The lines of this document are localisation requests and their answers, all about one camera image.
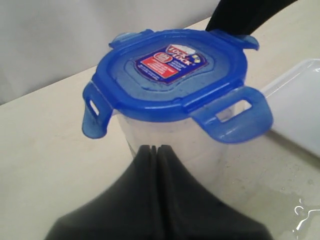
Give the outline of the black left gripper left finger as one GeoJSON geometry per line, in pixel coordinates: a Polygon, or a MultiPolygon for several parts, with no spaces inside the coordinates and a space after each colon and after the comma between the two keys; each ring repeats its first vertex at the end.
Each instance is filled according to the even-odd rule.
{"type": "Polygon", "coordinates": [[[140,146],[124,173],[103,193],[60,217],[47,240],[155,240],[156,149],[140,146]]]}

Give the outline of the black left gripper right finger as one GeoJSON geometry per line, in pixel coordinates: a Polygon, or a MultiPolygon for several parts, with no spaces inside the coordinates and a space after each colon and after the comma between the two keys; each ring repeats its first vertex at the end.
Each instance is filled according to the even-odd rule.
{"type": "Polygon", "coordinates": [[[169,240],[271,240],[260,222],[238,212],[187,174],[172,176],[158,153],[159,204],[169,240]]]}

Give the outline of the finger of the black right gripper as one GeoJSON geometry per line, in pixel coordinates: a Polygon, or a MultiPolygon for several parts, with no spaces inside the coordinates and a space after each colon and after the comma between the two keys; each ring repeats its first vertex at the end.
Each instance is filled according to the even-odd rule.
{"type": "Polygon", "coordinates": [[[221,30],[230,35],[251,35],[275,14],[295,0],[221,0],[205,30],[221,30]]]}

